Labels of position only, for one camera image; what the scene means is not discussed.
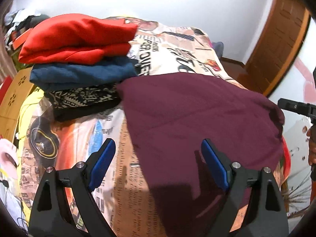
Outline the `person's right hand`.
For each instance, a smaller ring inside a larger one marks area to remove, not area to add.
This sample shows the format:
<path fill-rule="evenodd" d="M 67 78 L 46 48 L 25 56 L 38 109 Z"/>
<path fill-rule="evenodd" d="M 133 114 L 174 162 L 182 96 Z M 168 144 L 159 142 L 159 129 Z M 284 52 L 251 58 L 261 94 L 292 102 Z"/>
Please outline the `person's right hand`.
<path fill-rule="evenodd" d="M 316 163 L 316 144 L 312 139 L 311 129 L 308 130 L 308 132 L 306 133 L 306 136 L 309 138 L 309 141 L 308 141 L 308 150 L 309 150 L 308 164 L 310 166 L 312 166 L 313 164 Z"/>

